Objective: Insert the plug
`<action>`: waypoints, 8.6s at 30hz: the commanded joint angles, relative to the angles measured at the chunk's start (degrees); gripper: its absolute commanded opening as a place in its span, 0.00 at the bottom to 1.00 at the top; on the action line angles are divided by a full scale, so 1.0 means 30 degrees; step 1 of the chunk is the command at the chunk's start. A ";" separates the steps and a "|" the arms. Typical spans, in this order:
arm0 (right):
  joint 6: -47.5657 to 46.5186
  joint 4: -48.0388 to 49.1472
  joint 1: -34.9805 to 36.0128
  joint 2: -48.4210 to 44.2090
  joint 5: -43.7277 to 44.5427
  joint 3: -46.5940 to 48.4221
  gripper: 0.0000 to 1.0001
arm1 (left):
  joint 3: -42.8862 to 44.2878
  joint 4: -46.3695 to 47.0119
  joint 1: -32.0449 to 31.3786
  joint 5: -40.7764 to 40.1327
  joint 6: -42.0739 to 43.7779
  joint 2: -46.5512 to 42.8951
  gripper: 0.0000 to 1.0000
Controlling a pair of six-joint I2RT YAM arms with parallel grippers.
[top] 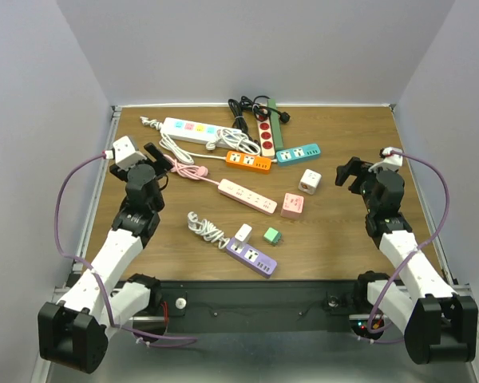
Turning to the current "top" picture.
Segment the pink cube socket adapter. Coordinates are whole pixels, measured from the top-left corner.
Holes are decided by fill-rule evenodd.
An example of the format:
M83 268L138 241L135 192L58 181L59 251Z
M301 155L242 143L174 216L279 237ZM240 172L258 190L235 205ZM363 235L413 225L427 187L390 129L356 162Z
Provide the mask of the pink cube socket adapter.
M304 197L286 193L283 199L280 215L283 218L298 219L303 213Z

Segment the pink power strip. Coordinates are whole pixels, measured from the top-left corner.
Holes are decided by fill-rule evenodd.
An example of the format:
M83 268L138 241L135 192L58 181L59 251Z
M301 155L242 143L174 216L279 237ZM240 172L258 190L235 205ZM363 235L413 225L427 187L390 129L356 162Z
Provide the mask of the pink power strip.
M217 188L222 195L266 215L273 215L277 208L277 203L274 200L235 184L230 180L222 179Z

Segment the green usb charger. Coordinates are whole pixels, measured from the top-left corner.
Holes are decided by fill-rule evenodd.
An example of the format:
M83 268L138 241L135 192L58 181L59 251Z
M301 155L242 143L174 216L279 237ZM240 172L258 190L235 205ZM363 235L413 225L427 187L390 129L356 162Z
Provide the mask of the green usb charger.
M280 231L269 227L263 234L263 239L270 243L272 246L276 246L282 239L282 234Z

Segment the white usb charger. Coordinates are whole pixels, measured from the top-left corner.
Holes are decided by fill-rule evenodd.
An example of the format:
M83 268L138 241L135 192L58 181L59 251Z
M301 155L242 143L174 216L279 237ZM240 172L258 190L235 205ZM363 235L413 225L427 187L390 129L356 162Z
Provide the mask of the white usb charger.
M252 233L252 227L246 223L244 223L240 229L235 233L234 239L237 243L246 243Z

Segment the purple power strip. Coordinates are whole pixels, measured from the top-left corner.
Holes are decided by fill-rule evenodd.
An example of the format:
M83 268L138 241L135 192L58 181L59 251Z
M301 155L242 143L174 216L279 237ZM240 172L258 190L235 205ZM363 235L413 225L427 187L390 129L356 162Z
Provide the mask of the purple power strip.
M273 258L253 247L247 240L232 239L225 247L225 251L232 258L264 278L270 278L278 266Z

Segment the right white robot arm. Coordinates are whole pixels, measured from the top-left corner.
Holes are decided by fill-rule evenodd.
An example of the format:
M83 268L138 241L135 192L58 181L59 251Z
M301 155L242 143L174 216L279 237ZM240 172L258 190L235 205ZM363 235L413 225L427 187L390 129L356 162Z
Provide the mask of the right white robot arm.
M354 307L369 311L361 337L379 343L388 319L403 335L410 359L424 365L470 362L476 356L478 308L436 272L399 211L405 181L399 173L405 154L384 148L372 164L352 157L336 170L335 183L354 182L349 191L366 206L366 232L394 266L394 275L366 272L351 292Z

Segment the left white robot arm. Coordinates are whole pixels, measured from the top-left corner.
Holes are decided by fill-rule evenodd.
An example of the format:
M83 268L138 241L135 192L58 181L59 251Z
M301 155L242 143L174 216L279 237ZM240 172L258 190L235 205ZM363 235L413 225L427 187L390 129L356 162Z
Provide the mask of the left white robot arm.
M38 312L41 358L85 373L97 369L111 338L134 314L154 314L161 307L155 278L136 274L118 293L113 288L160 223L164 200L158 181L172 169L154 144L139 149L128 136L100 157L113 160L109 170L125 182L125 198L94 260L76 259L85 272L57 302L45 303Z

